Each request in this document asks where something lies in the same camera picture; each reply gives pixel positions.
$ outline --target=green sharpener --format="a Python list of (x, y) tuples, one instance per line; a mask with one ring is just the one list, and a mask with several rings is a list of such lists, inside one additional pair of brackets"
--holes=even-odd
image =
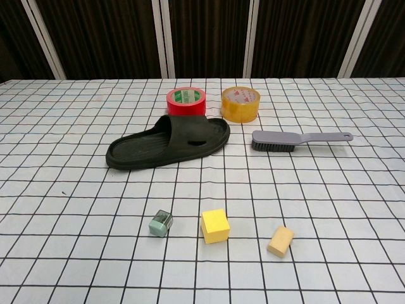
[(163, 238), (173, 223), (173, 217), (170, 213), (159, 210), (149, 223), (149, 231), (154, 236)]

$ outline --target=dark curtain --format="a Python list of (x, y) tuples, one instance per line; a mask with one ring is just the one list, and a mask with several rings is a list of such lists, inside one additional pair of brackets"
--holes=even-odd
[(352, 77), (405, 77), (405, 1), (383, 0)]
[(249, 0), (169, 0), (177, 78), (242, 77)]
[(160, 78), (146, 0), (37, 0), (68, 79)]
[(21, 1), (0, 0), (0, 83), (53, 78)]
[(336, 77), (364, 2), (260, 1), (252, 77)]

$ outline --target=tape label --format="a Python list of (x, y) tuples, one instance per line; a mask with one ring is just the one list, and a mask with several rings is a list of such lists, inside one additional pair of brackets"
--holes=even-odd
[(253, 90), (247, 89), (234, 89), (227, 92), (226, 96), (234, 103), (252, 103), (256, 100), (257, 96)]
[(195, 90), (179, 90), (175, 91), (171, 96), (176, 103), (195, 103), (200, 97), (200, 92)]

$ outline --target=black slipper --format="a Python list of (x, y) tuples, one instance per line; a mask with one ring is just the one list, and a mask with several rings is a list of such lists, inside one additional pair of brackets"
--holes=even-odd
[(163, 115), (153, 128), (113, 141), (106, 161), (111, 168), (154, 168), (204, 157), (228, 141), (230, 129), (220, 118)]

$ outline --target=yellow block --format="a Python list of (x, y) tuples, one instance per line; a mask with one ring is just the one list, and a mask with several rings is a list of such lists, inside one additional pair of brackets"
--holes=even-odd
[(202, 212), (201, 229), (206, 244), (226, 241), (230, 227), (225, 211), (218, 209)]
[(294, 233), (290, 229), (280, 226), (274, 233), (267, 250), (282, 258), (287, 252), (293, 237)]

